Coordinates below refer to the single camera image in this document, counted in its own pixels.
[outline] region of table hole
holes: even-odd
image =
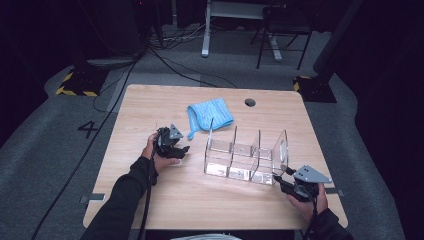
[[[244,100],[244,103],[249,107],[254,107],[256,105],[255,100],[251,98],[247,98],[246,100]]]

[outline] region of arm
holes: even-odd
[[[328,208],[327,196],[324,184],[319,184],[317,196],[317,217],[312,225],[313,240],[353,240],[353,236],[339,224],[339,218]],[[297,208],[302,217],[311,222],[314,206],[312,202],[299,202],[291,195],[286,198]]]
[[[81,239],[128,239],[134,213],[148,185],[150,155],[153,151],[152,134],[141,156],[130,167],[130,172],[119,177],[112,188],[109,200],[103,205],[90,223]],[[166,166],[179,163],[178,159],[155,156],[155,176]]]
[[[313,239],[317,240],[353,240],[353,236],[339,224],[339,218],[329,208],[317,216],[312,231],[315,235]]]

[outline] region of black sleeve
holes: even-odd
[[[352,234],[339,224],[339,218],[329,208],[314,220],[312,231],[314,240],[353,240]]]
[[[147,189],[150,161],[140,157],[130,172],[118,178],[109,200],[96,214],[81,239],[128,239],[134,213]],[[153,182],[158,174],[155,171]]]

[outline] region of wood grain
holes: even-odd
[[[285,199],[279,185],[269,186],[203,173],[208,132],[197,132],[192,141],[187,107],[222,97],[234,117],[231,126],[214,132],[214,139],[231,141],[237,126],[237,142],[251,145],[261,130],[263,148],[272,148],[282,130],[287,131],[289,166],[311,165],[331,177],[301,96],[290,91],[130,85],[125,93],[106,154],[93,189],[109,198],[116,179],[129,171],[146,145],[147,137],[160,127],[174,124],[184,138],[179,147],[190,146],[180,166],[164,169],[153,187],[148,229],[300,229],[299,212]],[[249,107],[245,99],[256,101]],[[329,207],[347,219],[338,195],[327,195]],[[88,226],[104,202],[90,202],[84,217]],[[144,210],[140,200],[133,228],[139,228]]]

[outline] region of hand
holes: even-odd
[[[328,201],[325,195],[325,188],[323,183],[318,184],[319,194],[317,196],[317,214],[328,208]],[[302,217],[309,223],[312,219],[314,205],[312,202],[299,202],[292,195],[286,195],[289,202],[300,211]]]
[[[141,156],[147,158],[150,160],[150,157],[152,155],[152,151],[153,151],[153,143],[156,139],[156,137],[158,136],[158,132],[153,133],[152,135],[149,136],[148,140],[147,140],[147,145],[146,147],[143,149],[143,152],[141,153]],[[155,154],[154,156],[155,159],[155,168],[156,168],[156,172],[160,172],[163,168],[170,166],[170,165],[175,165],[180,163],[180,160],[177,158],[163,158],[157,154]]]

